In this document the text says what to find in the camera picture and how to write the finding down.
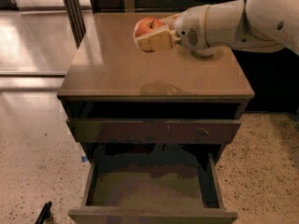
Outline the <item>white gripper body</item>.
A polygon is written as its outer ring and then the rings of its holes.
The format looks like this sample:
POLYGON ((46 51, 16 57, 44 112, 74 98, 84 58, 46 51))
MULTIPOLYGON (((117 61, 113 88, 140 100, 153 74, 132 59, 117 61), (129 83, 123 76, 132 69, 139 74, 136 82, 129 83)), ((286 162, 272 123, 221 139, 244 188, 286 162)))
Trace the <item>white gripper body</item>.
POLYGON ((206 41, 206 14, 209 5, 191 7, 182 12, 174 22, 179 44, 187 50, 208 49, 206 41))

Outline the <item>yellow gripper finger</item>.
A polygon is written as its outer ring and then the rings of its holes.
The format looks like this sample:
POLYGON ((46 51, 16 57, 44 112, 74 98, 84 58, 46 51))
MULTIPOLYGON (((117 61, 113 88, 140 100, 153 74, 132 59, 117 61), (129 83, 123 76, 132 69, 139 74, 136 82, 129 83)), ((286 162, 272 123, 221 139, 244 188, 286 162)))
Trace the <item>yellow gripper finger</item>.
POLYGON ((145 52, 169 50, 180 42, 175 30, 163 28, 135 38, 136 46, 145 52))
POLYGON ((173 29, 177 18, 178 18, 178 14, 175 14, 175 15, 160 19, 160 22, 163 23, 164 25, 167 25, 170 29, 173 29))

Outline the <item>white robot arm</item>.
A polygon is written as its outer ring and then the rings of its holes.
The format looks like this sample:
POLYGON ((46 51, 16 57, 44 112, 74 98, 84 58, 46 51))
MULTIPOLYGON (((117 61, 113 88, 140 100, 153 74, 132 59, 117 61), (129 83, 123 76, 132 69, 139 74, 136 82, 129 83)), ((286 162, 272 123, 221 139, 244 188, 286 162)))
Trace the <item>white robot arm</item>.
POLYGON ((220 46, 299 54, 299 0, 236 0, 191 7, 163 19, 147 17, 135 25, 134 41, 145 52, 179 45, 202 57, 220 46))

